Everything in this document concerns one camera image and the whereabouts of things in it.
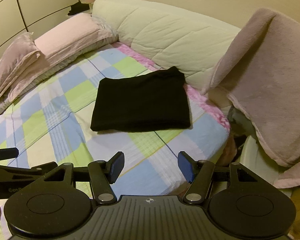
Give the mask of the black trousers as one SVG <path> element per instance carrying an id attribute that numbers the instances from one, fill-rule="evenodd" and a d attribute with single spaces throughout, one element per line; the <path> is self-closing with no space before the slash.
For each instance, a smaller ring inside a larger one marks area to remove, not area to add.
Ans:
<path id="1" fill-rule="evenodd" d="M 94 132 L 187 129 L 185 76 L 176 67 L 136 77 L 100 81 L 91 118 Z"/>

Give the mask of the checkered bed sheet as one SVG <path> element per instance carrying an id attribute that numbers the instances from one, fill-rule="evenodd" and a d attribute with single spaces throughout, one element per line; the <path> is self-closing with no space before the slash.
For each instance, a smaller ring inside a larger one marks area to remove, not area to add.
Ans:
<path id="1" fill-rule="evenodd" d="M 113 185 L 122 194 L 179 194 L 187 183 L 177 155 L 217 161 L 228 139 L 223 113 L 190 86 L 192 126 L 146 133 L 93 132 L 90 128 L 99 82 L 155 70 L 155 63 L 116 42 L 80 56 L 40 83 L 0 116 L 0 148 L 16 147 L 19 156 L 2 165 L 29 168 L 55 161 L 86 166 L 125 154 L 125 167 Z"/>

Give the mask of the white striped duvet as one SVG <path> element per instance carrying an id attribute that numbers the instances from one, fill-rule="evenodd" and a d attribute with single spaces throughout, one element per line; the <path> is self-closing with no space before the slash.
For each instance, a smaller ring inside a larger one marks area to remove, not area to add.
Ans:
<path id="1" fill-rule="evenodd" d="M 31 64 L 17 80 L 11 85 L 11 87 L 0 98 L 0 115 L 19 97 L 23 96 L 26 92 L 34 88 L 38 83 L 51 77 L 56 72 L 67 67 L 70 63 L 74 62 L 80 55 L 90 52 L 92 50 L 101 48 L 105 45 L 114 43 L 118 39 L 118 34 L 104 19 L 92 16 L 92 20 L 99 24 L 106 30 L 107 35 L 100 41 L 97 41 L 86 48 L 79 50 L 74 55 L 71 55 L 61 62 L 54 63 L 48 61 L 44 54 L 40 51 L 40 57 L 36 62 Z"/>

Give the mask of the cream padded headboard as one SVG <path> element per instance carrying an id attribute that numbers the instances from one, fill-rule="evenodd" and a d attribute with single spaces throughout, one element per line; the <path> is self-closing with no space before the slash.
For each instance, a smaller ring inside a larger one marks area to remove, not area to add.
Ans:
<path id="1" fill-rule="evenodd" d="M 206 15 L 143 0 L 96 0 L 93 15 L 117 30 L 121 43 L 156 65 L 177 67 L 197 90 L 240 31 Z"/>

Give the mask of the pink fleece blanket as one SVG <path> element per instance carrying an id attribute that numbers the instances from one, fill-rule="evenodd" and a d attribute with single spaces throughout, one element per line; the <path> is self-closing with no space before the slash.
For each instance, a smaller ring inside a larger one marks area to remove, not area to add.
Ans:
<path id="1" fill-rule="evenodd" d="M 286 168 L 274 185 L 300 186 L 300 23 L 258 9 L 213 68 L 202 92 L 215 88 L 251 121 L 265 153 Z"/>

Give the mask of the pink folded cloth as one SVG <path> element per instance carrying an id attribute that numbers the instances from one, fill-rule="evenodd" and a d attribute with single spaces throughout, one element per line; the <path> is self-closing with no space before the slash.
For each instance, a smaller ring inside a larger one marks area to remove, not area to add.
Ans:
<path id="1" fill-rule="evenodd" d="M 5 50 L 0 59 L 0 98 L 40 57 L 40 50 L 34 44 L 32 33 L 19 35 Z"/>

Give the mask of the pink pillow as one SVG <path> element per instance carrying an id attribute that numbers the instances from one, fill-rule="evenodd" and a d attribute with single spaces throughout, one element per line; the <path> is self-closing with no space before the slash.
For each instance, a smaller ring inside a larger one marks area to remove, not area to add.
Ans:
<path id="1" fill-rule="evenodd" d="M 106 30 L 91 15 L 81 13 L 47 31 L 34 43 L 48 61 L 58 63 L 106 35 Z"/>

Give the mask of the black item by bedside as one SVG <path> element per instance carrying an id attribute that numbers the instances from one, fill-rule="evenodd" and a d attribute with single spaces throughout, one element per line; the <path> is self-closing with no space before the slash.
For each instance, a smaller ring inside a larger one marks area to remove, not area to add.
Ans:
<path id="1" fill-rule="evenodd" d="M 70 6 L 70 11 L 68 12 L 68 16 L 74 16 L 84 11 L 90 10 L 89 4 L 77 2 Z"/>

